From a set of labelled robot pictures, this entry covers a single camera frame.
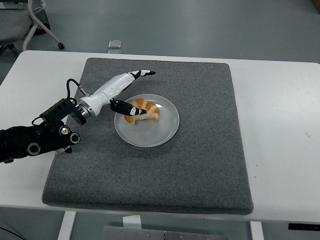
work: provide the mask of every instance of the floor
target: floor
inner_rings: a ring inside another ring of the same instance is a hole
[[[120,40],[122,54],[320,64],[320,14],[312,0],[45,2],[51,30],[67,52],[107,53],[109,41]],[[21,53],[22,41],[15,46],[0,52],[0,83]],[[48,34],[34,36],[28,49],[60,51]],[[121,221],[119,216],[108,214],[78,214],[71,237],[101,239],[102,229],[98,231],[96,227],[111,223],[114,218],[117,223]],[[63,212],[59,211],[0,208],[0,227],[27,239],[57,239],[62,219]],[[150,218],[146,221],[150,222],[146,226],[153,229],[174,226],[171,231],[204,230],[192,227],[200,224],[196,220]],[[205,226],[212,230],[215,224],[208,222]],[[247,225],[242,227],[243,239],[250,239],[246,235]],[[286,223],[263,223],[262,227],[266,240],[320,238],[318,232],[289,231]],[[0,230],[0,239],[17,237]]]

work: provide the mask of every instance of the plate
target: plate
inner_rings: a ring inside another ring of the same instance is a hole
[[[128,123],[122,114],[114,116],[114,126],[119,136],[127,143],[137,147],[155,147],[171,139],[179,127],[179,113],[168,99],[155,94],[140,94],[126,100],[131,103],[135,99],[145,99],[153,102],[160,110],[159,118],[151,120],[138,120],[135,125]]]

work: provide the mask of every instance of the white table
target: white table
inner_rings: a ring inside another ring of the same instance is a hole
[[[183,214],[184,217],[320,223],[319,64],[25,51],[0,86],[0,129],[30,126],[34,118],[66,97],[67,79],[80,80],[86,60],[92,57],[229,64],[253,213]],[[71,95],[74,96],[75,92],[76,86],[72,84]],[[41,196],[53,158],[54,152],[50,152],[16,159],[9,164],[1,163],[0,207],[72,210],[42,203]]]

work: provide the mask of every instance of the croissant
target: croissant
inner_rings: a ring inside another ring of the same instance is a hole
[[[134,125],[137,120],[150,119],[153,122],[158,120],[160,111],[159,111],[159,108],[156,106],[156,104],[154,104],[153,102],[146,101],[143,98],[137,98],[131,103],[131,105],[138,109],[146,110],[146,113],[141,115],[133,115],[133,116],[124,115],[124,119],[128,123]]]

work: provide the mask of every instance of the black cable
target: black cable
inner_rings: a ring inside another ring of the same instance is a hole
[[[70,98],[70,82],[74,82],[78,87],[80,86],[80,84],[76,80],[74,80],[72,78],[68,79],[66,81],[66,91],[67,91],[67,97],[66,98],[67,99]]]
[[[4,231],[7,231],[7,232],[9,232],[9,233],[11,233],[11,234],[13,234],[13,235],[16,235],[18,238],[20,238],[20,239],[22,239],[22,240],[26,240],[26,239],[23,238],[22,236],[19,236],[18,234],[15,234],[14,232],[12,232],[12,231],[10,231],[10,230],[8,230],[8,229],[5,229],[5,228],[3,228],[3,227],[1,227],[1,226],[0,226],[0,229],[2,229],[2,230],[4,230]]]
[[[32,124],[33,126],[35,126],[35,120],[40,119],[40,118],[41,118],[40,116],[36,117],[35,119],[32,120],[31,124]]]

